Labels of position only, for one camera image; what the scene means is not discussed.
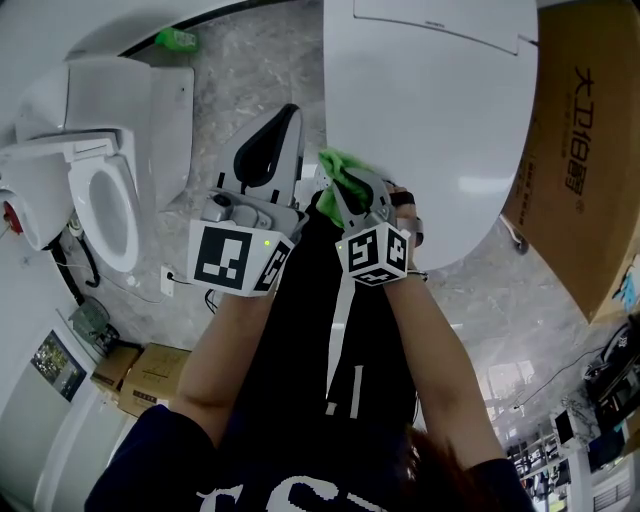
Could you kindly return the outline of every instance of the person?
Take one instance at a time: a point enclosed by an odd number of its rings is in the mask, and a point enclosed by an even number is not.
[[[169,409],[140,416],[87,511],[533,510],[420,276],[356,284],[327,393],[342,230],[317,199],[277,293],[223,297]],[[409,427],[416,392],[428,435]]]

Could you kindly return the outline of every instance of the green cloth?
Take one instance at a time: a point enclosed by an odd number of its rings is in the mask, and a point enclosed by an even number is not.
[[[344,170],[355,168],[373,172],[371,167],[354,156],[331,148],[321,151],[318,154],[318,158],[320,159],[320,163],[324,167],[324,170],[330,180],[336,180],[341,185],[344,185],[344,187],[360,201],[363,208],[369,203],[370,198],[367,196],[367,193],[362,190],[362,187],[350,181],[348,176],[344,173]],[[329,187],[322,192],[322,195],[316,204],[316,209],[320,213],[329,217],[336,226],[344,229],[344,222],[342,222],[342,215],[340,215],[336,196],[333,193],[332,187]]]

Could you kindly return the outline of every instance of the gray marble floor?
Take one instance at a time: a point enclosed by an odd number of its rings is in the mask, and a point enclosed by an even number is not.
[[[193,159],[187,189],[158,214],[155,238],[132,274],[118,274],[98,262],[100,271],[129,293],[109,282],[97,290],[82,285],[84,292],[107,307],[125,339],[188,349],[211,319],[203,289],[176,285],[175,296],[164,298],[160,266],[185,274],[189,220],[199,217],[222,144],[252,117],[287,102],[297,103],[304,112],[306,160],[317,161],[317,151],[326,142],[321,2],[259,7],[193,31],[201,41],[194,56],[154,47],[134,57],[152,65],[195,69]],[[86,265],[77,244],[68,238],[64,243],[70,263]],[[79,283],[89,276],[84,269],[73,271]],[[534,395],[536,390],[584,352],[604,345],[612,332],[610,327],[589,328],[537,253],[518,255],[500,222],[463,261],[433,272],[429,287],[469,351],[505,445],[546,422],[562,395],[578,385],[589,357]]]

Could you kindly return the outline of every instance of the white toilet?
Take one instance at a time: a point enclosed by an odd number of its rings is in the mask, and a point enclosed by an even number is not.
[[[66,62],[33,84],[20,104],[18,143],[0,149],[0,199],[10,199],[25,233],[42,233],[29,240],[34,248],[64,228],[73,204],[108,265],[120,272],[136,266],[156,212],[189,176],[193,84],[190,68],[118,57]],[[34,201],[47,195],[47,173],[60,175],[60,155],[67,196],[57,180],[56,204],[38,210]],[[12,169],[36,158],[38,165],[27,166],[32,177],[18,180]]]

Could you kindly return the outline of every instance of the hair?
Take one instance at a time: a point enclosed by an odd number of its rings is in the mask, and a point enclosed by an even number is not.
[[[447,510],[505,510],[491,490],[481,487],[471,472],[462,469],[451,446],[442,449],[426,432],[414,428],[408,429],[407,436],[403,510],[430,510],[436,494],[446,500]]]

